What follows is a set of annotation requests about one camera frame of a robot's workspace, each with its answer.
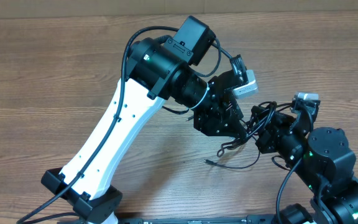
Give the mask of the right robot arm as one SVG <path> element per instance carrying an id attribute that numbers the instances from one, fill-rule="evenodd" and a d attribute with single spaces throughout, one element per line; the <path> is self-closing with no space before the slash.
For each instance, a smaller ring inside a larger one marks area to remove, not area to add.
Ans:
<path id="1" fill-rule="evenodd" d="M 249 123 L 256 127 L 262 154 L 276 152 L 288 170 L 276 199 L 272 223 L 358 223 L 356 155 L 342 129 L 315 128 L 317 102 L 292 103 L 292 117 L 277 111 L 274 102 L 254 106 Z M 280 207 L 283 190 L 296 174 L 312 191 L 310 214 L 299 204 Z"/>

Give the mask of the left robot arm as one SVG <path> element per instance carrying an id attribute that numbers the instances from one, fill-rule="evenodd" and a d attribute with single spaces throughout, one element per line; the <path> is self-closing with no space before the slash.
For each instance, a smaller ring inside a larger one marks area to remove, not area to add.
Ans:
<path id="1" fill-rule="evenodd" d="M 193 16 L 173 35 L 129 39 L 121 79 L 105 114 L 77 155 L 42 177 L 42 184 L 70 203 L 82 223 L 117 222 L 114 211 L 122 195 L 111 185 L 114 172 L 146 122 L 170 98 L 192 110 L 196 130 L 245 142 L 237 101 L 257 92 L 255 75 L 240 56 L 231 57 L 231 69 L 221 75 L 194 71 L 210 47 L 219 47 L 218 38 Z"/>

